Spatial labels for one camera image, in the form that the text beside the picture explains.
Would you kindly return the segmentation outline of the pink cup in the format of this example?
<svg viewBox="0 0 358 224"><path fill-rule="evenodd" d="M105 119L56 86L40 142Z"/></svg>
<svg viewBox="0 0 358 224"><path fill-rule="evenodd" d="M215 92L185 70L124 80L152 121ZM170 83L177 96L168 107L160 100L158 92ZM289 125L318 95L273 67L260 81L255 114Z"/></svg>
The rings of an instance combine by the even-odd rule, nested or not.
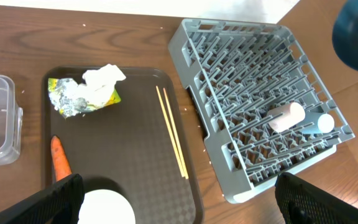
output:
<svg viewBox="0 0 358 224"><path fill-rule="evenodd" d="M267 115L277 116L268 122L268 125L277 133L281 133L290 127L303 121L306 114L303 107L297 103L289 103L270 110Z"/></svg>

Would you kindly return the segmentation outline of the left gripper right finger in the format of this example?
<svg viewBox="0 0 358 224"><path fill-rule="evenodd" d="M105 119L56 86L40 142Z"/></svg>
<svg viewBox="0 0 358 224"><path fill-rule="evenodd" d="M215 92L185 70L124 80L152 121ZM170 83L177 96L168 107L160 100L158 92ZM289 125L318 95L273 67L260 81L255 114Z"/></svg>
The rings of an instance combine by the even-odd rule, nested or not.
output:
<svg viewBox="0 0 358 224"><path fill-rule="evenodd" d="M358 208L289 172L278 176L275 199L286 224L358 223Z"/></svg>

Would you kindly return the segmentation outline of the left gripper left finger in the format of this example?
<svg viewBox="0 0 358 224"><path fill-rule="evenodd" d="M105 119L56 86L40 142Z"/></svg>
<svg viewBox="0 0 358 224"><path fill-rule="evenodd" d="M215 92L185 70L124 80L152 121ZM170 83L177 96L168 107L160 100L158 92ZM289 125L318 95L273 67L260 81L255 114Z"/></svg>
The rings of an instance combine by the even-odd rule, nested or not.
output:
<svg viewBox="0 0 358 224"><path fill-rule="evenodd" d="M85 197L82 176L71 174L0 212L0 223L77 223Z"/></svg>

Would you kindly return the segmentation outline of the light blue cup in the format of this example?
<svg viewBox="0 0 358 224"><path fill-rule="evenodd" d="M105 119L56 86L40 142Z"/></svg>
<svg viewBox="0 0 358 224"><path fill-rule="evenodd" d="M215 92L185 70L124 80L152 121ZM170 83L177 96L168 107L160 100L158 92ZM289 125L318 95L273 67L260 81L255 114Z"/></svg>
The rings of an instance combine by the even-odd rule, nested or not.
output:
<svg viewBox="0 0 358 224"><path fill-rule="evenodd" d="M298 123L298 126L313 122L313 125L301 130L303 134L324 134L334 129L334 118L327 113L306 112L305 119Z"/></svg>

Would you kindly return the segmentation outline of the dark blue bowl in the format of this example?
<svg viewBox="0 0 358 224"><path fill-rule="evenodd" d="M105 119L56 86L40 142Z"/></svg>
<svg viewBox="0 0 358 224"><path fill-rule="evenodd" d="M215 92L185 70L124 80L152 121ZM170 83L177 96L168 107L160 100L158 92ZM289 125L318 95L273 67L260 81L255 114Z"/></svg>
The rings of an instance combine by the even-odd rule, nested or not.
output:
<svg viewBox="0 0 358 224"><path fill-rule="evenodd" d="M334 23L332 43L336 55L358 71L358 0L347 0Z"/></svg>

